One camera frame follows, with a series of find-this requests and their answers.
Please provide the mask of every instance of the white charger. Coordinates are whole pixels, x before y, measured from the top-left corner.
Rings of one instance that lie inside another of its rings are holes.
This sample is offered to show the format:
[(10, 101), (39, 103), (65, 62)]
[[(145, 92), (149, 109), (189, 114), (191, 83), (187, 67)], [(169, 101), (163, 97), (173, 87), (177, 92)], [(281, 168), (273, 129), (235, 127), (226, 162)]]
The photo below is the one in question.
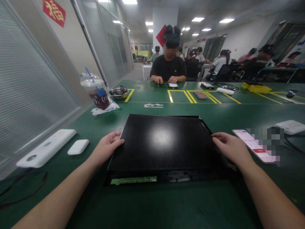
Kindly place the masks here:
[(88, 139), (83, 139), (83, 140), (77, 140), (74, 142), (73, 146), (68, 150), (69, 155), (76, 155), (76, 154), (81, 154), (87, 145), (89, 144)]

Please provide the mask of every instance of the white power bank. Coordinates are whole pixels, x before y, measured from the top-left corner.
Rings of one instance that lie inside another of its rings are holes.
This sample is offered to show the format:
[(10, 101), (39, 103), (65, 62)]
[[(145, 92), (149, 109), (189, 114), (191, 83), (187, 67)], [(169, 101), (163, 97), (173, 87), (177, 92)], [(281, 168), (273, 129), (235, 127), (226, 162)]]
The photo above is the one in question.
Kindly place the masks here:
[(16, 166), (22, 168), (40, 168), (50, 160), (74, 135), (73, 129), (60, 129), (34, 150), (28, 153)]
[(89, 143), (88, 139), (77, 140), (74, 142), (73, 146), (68, 150), (69, 155), (81, 154)]

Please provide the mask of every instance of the office chair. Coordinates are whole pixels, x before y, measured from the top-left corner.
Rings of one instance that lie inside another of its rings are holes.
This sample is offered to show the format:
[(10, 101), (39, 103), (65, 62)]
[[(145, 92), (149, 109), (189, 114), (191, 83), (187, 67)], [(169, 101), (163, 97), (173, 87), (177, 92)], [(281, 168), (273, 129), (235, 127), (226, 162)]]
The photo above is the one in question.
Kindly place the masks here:
[(203, 63), (189, 62), (186, 67), (186, 81), (197, 81)]

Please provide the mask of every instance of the black shirt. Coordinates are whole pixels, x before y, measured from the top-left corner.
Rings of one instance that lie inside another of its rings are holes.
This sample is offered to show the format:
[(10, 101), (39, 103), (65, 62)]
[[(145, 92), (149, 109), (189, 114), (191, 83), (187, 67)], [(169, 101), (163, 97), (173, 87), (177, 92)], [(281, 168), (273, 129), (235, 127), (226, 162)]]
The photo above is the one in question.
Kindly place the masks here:
[(168, 81), (172, 76), (186, 76), (186, 67), (181, 57), (175, 56), (172, 61), (166, 61), (164, 55), (155, 59), (150, 71), (152, 75), (161, 76), (164, 81)]

